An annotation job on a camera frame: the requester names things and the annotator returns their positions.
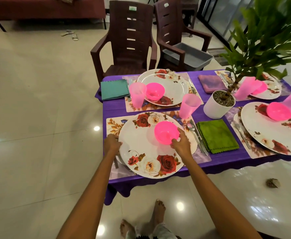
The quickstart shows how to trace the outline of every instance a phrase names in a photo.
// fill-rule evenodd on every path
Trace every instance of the chair backrest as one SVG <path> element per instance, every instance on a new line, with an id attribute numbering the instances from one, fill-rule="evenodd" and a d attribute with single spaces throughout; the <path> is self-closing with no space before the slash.
<path id="1" fill-rule="evenodd" d="M 180 0 L 160 0 L 154 4 L 154 9 L 157 37 L 170 45 L 180 43 L 184 26 Z"/>
<path id="2" fill-rule="evenodd" d="M 115 65 L 147 69 L 152 44 L 153 6 L 134 1 L 110 1 L 109 39 Z"/>

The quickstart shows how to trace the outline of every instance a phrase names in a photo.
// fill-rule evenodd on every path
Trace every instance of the bare foot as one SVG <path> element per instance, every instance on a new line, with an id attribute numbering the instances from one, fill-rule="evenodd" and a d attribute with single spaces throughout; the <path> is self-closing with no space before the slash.
<path id="1" fill-rule="evenodd" d="M 163 222 L 165 209 L 163 202 L 157 199 L 154 205 L 154 228 Z"/>
<path id="2" fill-rule="evenodd" d="M 127 222 L 126 220 L 122 220 L 121 224 L 120 224 L 121 236 L 125 238 L 128 231 L 135 232 L 134 231 L 134 227 L 129 222 Z"/>

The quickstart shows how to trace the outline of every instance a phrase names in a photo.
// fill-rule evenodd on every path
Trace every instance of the human arm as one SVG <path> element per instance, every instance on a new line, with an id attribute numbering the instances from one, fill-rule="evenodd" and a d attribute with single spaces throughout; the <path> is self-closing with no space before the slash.
<path id="1" fill-rule="evenodd" d="M 104 140 L 104 157 L 77 204 L 61 227 L 57 239 L 96 238 L 111 166 L 122 144 L 117 139 L 118 136 L 110 134 Z"/>
<path id="2" fill-rule="evenodd" d="M 181 140 L 172 140 L 173 147 L 188 168 L 193 183 L 222 238 L 261 239 L 247 219 L 214 185 L 191 155 L 190 143 L 182 129 Z"/>

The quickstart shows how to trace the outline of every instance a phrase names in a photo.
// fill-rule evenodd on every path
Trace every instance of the slipper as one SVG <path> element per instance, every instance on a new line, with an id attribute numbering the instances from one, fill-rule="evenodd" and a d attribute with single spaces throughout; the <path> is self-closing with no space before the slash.
<path id="1" fill-rule="evenodd" d="M 72 34 L 72 40 L 78 41 L 78 36 L 75 33 Z"/>
<path id="2" fill-rule="evenodd" d="M 71 30 L 66 30 L 66 32 L 65 33 L 62 33 L 62 34 L 60 34 L 60 36 L 61 37 L 63 37 L 63 36 L 66 36 L 66 35 L 69 35 L 69 34 L 73 34 L 74 32 L 73 31 L 71 31 Z"/>

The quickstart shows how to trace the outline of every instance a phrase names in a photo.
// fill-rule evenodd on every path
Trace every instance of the sofa leg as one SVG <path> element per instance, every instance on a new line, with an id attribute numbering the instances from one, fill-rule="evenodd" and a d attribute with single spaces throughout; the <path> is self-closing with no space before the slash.
<path id="1" fill-rule="evenodd" d="M 3 31 L 3 32 L 6 32 L 5 28 L 0 24 L 0 29 Z"/>
<path id="2" fill-rule="evenodd" d="M 105 18 L 103 19 L 103 24 L 104 24 L 104 26 L 105 26 L 105 30 L 107 30 L 106 19 L 105 19 Z"/>

